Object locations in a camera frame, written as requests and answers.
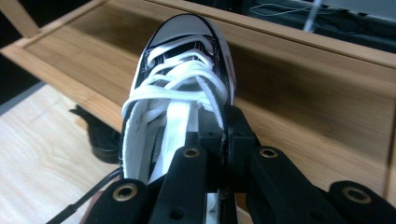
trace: black sneaker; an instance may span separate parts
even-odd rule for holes
[[[220,111],[233,103],[234,86],[231,53],[217,27],[191,14],[166,21],[144,49],[122,108],[122,176],[147,184],[166,174],[186,132],[197,132],[200,107],[224,130]]]

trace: black cable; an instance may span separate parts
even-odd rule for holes
[[[62,223],[67,218],[72,216],[76,211],[87,202],[95,193],[97,193],[102,187],[104,187],[108,182],[114,179],[120,174],[120,168],[117,168],[105,178],[103,178],[99,183],[97,183],[90,191],[88,191],[84,196],[82,196],[76,203],[69,204],[62,212],[53,217],[47,224],[57,224]]]
[[[317,22],[322,27],[332,28],[348,35],[372,35],[385,38],[396,36],[396,33],[385,34],[377,32],[371,27],[370,22],[361,21],[355,16],[347,14],[318,15]]]

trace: light wooden floor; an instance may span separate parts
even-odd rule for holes
[[[0,116],[0,223],[47,222],[117,167],[91,154],[74,106],[46,85]]]

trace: shoelace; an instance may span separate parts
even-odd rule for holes
[[[130,98],[122,108],[124,117],[127,108],[133,102],[138,102],[135,106],[146,108],[143,114],[132,115],[138,116],[138,118],[130,117],[135,123],[127,128],[138,130],[145,125],[149,133],[156,132],[159,127],[165,126],[162,150],[149,182],[167,173],[176,150],[184,146],[186,132],[197,131],[198,107],[203,106],[205,110],[213,112],[219,127],[224,129],[219,106],[226,103],[228,92],[222,81],[212,71],[214,63],[208,56],[199,49],[191,49],[165,59],[163,63],[154,66],[155,58],[171,49],[193,42],[201,42],[205,46],[205,50],[209,54],[213,54],[211,43],[201,35],[183,37],[153,49],[147,61],[148,67],[152,68],[148,78],[138,88],[131,91]],[[180,91],[179,87],[182,85],[183,87],[197,85],[201,90]],[[128,176],[128,168],[125,165],[126,158],[124,157],[126,152],[122,153],[124,173]],[[136,152],[135,154],[145,153],[147,154],[147,152]]]

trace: wooden board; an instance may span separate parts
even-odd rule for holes
[[[192,11],[185,4],[183,9],[106,1],[32,43],[2,52],[120,129],[117,112],[128,97],[141,51],[163,21]],[[370,56],[354,56],[351,49],[359,46],[342,41],[331,41],[332,49],[316,35],[274,24],[268,32],[253,19],[234,15],[248,24],[229,22],[229,13],[218,10],[206,15],[230,44],[235,105],[262,143],[284,150],[323,189],[351,179],[384,195],[394,138],[396,56],[367,48],[361,49]],[[307,44],[310,38],[313,44]],[[50,72],[36,69],[37,64]],[[80,98],[81,92],[90,93]]]
[[[38,26],[18,0],[0,0],[0,9],[22,36],[32,37]]]
[[[47,85],[1,115],[0,223],[45,223],[118,167],[92,155],[74,107]]]
[[[386,198],[396,207],[396,121],[393,124],[393,143],[389,153],[389,177],[387,183]]]

